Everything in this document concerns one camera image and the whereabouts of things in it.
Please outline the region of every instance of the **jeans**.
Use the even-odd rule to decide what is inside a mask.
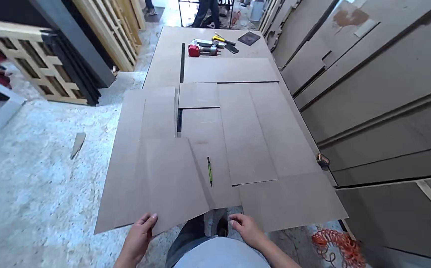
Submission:
[[[197,15],[195,15],[192,27],[201,26],[202,20],[204,20],[208,9],[211,9],[214,27],[216,29],[220,28],[219,5],[217,3],[217,0],[199,0],[199,9],[197,9]]]
[[[146,8],[147,9],[153,9],[153,2],[151,0],[146,0]]]
[[[172,268],[184,254],[211,238],[204,233],[204,214],[190,219],[169,248],[165,268]]]

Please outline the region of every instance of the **cable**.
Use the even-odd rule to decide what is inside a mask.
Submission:
[[[329,259],[326,259],[326,253],[328,252],[328,246],[336,246],[339,248],[343,261],[341,266],[347,268],[348,266],[353,268],[365,268],[366,261],[361,255],[358,244],[351,240],[349,235],[340,233],[335,230],[323,229],[318,231],[316,234],[311,236],[312,243],[316,246],[316,252],[325,261],[330,262],[334,267],[333,262],[336,256],[333,252],[329,254]]]

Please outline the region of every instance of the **dusty floor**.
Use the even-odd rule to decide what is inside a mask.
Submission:
[[[252,24],[243,10],[235,28]],[[98,107],[44,100],[12,66],[11,84],[28,101],[0,131],[0,268],[111,267],[129,227],[93,235],[106,170],[126,90],[143,86],[163,25],[180,26],[177,2],[170,0],[160,23],[141,32],[143,48],[135,72],[120,72],[102,89]],[[70,160],[75,135],[87,134]],[[240,212],[241,207],[228,209]],[[207,214],[207,233],[226,211]],[[139,267],[163,267],[180,228],[156,237]],[[303,267],[329,267],[311,244],[321,228],[341,231],[337,222],[274,232],[270,237]],[[240,236],[230,231],[230,237]],[[331,248],[338,255],[336,248]],[[334,262],[341,267],[341,257]]]

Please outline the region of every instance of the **person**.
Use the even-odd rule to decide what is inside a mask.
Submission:
[[[156,10],[154,9],[153,1],[146,0],[146,10],[149,16],[157,15]]]
[[[226,238],[227,220],[224,218],[217,225],[217,234],[222,237],[204,235],[204,215],[189,220],[171,245],[166,258],[166,268],[182,267],[255,267],[301,268],[277,245],[265,236],[254,219],[243,214],[229,216],[230,224],[244,243]],[[114,268],[135,268],[143,259],[152,239],[152,228],[157,222],[157,215],[146,213],[131,227]],[[253,249],[258,250],[266,262]]]
[[[206,17],[207,10],[211,9],[212,21],[214,22],[214,29],[220,28],[219,21],[219,4],[217,0],[199,0],[199,8],[197,9],[197,14],[195,15],[194,23],[192,27],[199,28],[201,23]]]

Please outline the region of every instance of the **wooden lattice panel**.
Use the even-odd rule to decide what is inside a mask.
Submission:
[[[0,21],[0,50],[47,100],[87,104],[62,62],[42,41],[48,28]]]
[[[122,71],[134,71],[144,18],[138,0],[73,0],[108,54]]]

